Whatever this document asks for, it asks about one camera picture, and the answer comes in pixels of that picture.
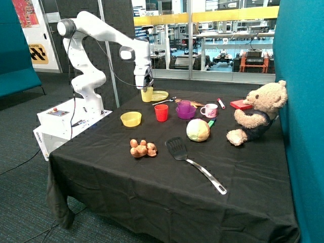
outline glass wall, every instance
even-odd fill
[[[135,33],[155,77],[236,83],[275,79],[279,0],[133,0]]]

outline red box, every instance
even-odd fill
[[[253,108],[252,105],[244,105],[243,100],[232,101],[230,103],[230,105],[233,106],[234,108],[240,109],[240,110],[247,110],[247,109],[252,109]]]

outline purple bowl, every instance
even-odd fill
[[[196,112],[196,108],[194,106],[190,106],[190,111],[188,113],[180,113],[178,107],[176,108],[176,112],[178,114],[178,118],[181,119],[191,119],[194,117]]]

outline red cup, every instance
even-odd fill
[[[155,109],[156,119],[159,122],[165,122],[168,119],[168,110],[169,110],[168,105],[165,104],[156,105],[154,109]]]

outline yellow sign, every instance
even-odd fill
[[[33,64],[48,64],[49,60],[46,55],[46,51],[41,44],[30,44],[29,52],[31,56],[31,62]]]
[[[278,17],[278,12],[279,6],[209,11],[201,13],[192,13],[192,22],[275,19]],[[135,17],[134,25],[142,26],[159,24],[178,24],[188,23],[188,21],[188,13],[168,14],[159,16]]]

